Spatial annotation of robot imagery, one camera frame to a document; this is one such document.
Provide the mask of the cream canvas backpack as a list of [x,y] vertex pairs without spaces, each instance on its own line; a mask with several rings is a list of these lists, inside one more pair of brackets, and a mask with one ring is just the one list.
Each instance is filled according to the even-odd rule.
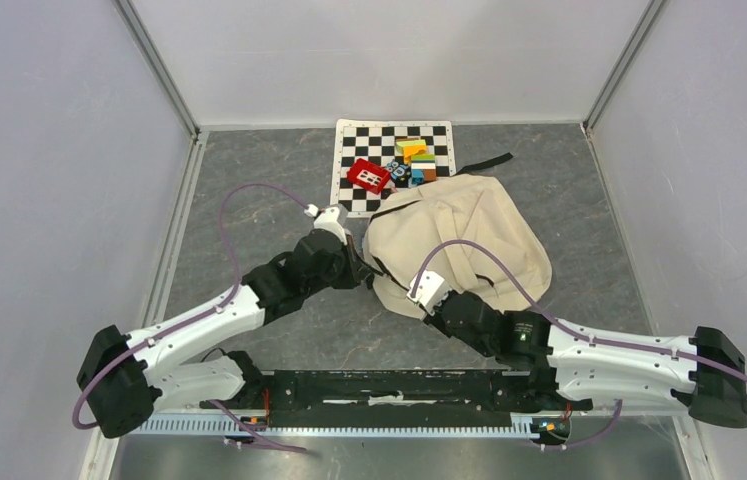
[[390,195],[362,241],[383,307],[421,319],[408,297],[420,269],[498,310],[525,310],[550,288],[544,246],[495,177],[458,174]]

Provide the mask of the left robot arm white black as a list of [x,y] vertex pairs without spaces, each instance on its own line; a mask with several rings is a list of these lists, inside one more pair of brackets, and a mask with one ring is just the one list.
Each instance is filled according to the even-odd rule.
[[293,250],[183,314],[128,333],[115,325],[99,330],[77,374],[81,393],[73,411],[75,427],[97,428],[113,439],[167,408],[208,400],[255,405],[263,394],[258,375],[229,357],[207,364],[192,364],[190,358],[300,310],[324,289],[355,289],[371,274],[350,237],[313,229]]

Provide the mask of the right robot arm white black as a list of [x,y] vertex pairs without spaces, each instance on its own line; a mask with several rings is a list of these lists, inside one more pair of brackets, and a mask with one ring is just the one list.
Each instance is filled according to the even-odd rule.
[[565,399],[592,404],[629,400],[677,410],[703,423],[747,427],[747,387],[733,376],[746,360],[720,330],[653,337],[551,322],[535,311],[499,311],[466,292],[420,302],[425,323],[485,357],[528,375],[540,408]]

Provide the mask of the stacked colourful toy blocks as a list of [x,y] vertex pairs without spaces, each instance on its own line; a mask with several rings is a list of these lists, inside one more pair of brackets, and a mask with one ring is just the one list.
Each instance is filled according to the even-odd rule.
[[410,184],[417,186],[437,180],[436,156],[415,154],[410,157]]

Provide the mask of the blue black toy robot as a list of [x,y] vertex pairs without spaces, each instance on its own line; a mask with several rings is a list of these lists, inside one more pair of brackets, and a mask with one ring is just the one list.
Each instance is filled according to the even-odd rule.
[[411,186],[411,167],[401,161],[391,161],[385,166],[390,174],[391,183],[395,189],[409,188]]

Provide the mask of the red toy brick frame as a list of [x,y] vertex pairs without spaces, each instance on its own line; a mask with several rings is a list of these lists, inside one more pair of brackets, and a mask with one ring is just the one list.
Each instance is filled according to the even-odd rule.
[[363,158],[356,158],[347,172],[347,180],[354,186],[379,195],[391,181],[390,172]]

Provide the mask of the green orange toy block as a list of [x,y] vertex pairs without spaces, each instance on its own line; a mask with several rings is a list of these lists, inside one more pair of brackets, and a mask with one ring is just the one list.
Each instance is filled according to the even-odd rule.
[[410,164],[416,155],[427,153],[427,143],[422,138],[398,138],[395,141],[395,155]]

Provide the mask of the black white chessboard mat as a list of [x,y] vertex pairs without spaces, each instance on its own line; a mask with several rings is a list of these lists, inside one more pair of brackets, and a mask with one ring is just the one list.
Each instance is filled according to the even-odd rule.
[[422,138],[427,153],[436,156],[437,180],[457,171],[452,123],[438,120],[371,121],[340,119],[335,127],[335,142],[330,202],[345,207],[351,218],[372,215],[390,194],[409,188],[395,189],[390,183],[375,195],[352,185],[346,178],[356,158],[363,158],[385,168],[391,161],[401,161],[395,155],[398,138]]

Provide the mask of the aluminium frame post left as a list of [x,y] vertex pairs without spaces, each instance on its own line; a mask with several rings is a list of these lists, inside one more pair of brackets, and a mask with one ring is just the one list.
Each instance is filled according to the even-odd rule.
[[168,99],[183,128],[191,137],[196,138],[201,133],[201,127],[195,120],[180,89],[176,85],[136,5],[131,0],[113,0],[112,4],[117,9],[126,29],[135,41],[141,55]]

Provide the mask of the aluminium frame post right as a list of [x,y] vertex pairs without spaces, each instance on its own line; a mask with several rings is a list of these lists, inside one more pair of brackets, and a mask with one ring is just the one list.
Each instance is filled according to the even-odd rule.
[[581,123],[588,141],[591,141],[597,124],[603,117],[616,91],[637,58],[638,53],[668,5],[668,0],[650,0],[647,2],[645,9],[611,68],[594,103]]

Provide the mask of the aluminium frame post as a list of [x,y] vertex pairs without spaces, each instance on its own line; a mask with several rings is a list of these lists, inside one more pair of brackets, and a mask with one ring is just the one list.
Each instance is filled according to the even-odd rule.
[[597,124],[603,117],[616,91],[637,58],[638,53],[668,5],[668,0],[650,0],[647,2],[645,9],[611,68],[594,103],[581,123],[588,141],[591,141]]
[[113,0],[112,4],[117,9],[126,29],[135,41],[141,55],[168,99],[183,128],[191,137],[196,138],[201,133],[201,127],[195,120],[180,89],[176,85],[136,5],[131,0]]

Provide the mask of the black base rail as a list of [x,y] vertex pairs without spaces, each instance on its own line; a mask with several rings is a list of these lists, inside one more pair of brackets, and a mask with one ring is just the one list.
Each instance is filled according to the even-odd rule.
[[592,410],[505,370],[275,370],[249,374],[223,406],[255,410],[269,427],[419,429],[509,427],[514,414]]

